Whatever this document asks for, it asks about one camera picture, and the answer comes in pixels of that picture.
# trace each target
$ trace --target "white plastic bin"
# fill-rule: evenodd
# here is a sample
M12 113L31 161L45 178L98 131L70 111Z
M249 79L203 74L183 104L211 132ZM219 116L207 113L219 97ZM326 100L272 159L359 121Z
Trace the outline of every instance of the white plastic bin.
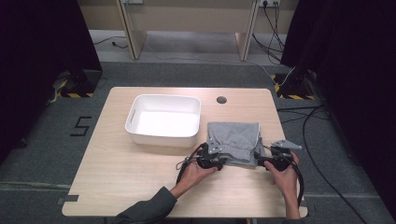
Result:
M201 102L190 96L142 94L134 99L125 129L137 144L193 147Z

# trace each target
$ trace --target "person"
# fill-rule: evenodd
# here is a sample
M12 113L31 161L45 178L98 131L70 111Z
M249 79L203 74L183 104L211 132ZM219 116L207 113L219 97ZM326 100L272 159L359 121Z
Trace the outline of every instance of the person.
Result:
M298 164L297 156L293 152L291 152L291 155ZM297 203L297 174L291 165L283 172L279 172L269 161L265 161L264 165L273 174L272 184L277 185L285 200L286 219L283 220L282 224L303 224L304 221L300 218ZM180 181L171 190L162 187L150 200L138 202L119 213L112 223L162 223L172 211L180 196L217 170L216 167L203 169L196 161L192 161L187 166Z

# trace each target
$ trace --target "wall socket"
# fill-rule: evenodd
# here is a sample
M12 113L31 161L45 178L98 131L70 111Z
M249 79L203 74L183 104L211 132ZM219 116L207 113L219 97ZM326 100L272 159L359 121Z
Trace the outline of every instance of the wall socket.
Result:
M267 1L267 7L276 7L276 3L280 5L280 0L260 0L260 7L264 7L264 1Z

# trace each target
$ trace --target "gray cloth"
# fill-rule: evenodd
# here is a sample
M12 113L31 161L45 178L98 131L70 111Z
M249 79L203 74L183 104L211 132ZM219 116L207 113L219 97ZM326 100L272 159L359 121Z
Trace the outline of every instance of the gray cloth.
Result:
M259 123L209 122L209 154L219 153L226 165L257 166L254 151L263 153Z

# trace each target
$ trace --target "dark sleeve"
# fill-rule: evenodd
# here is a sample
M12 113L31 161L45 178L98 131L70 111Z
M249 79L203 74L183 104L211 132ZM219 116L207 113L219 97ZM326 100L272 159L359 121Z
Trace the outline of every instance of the dark sleeve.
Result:
M304 224L304 220L301 219L285 219L282 221L282 224Z
M138 202L119 213L112 223L156 223L171 213L176 202L173 194L162 187L150 200Z

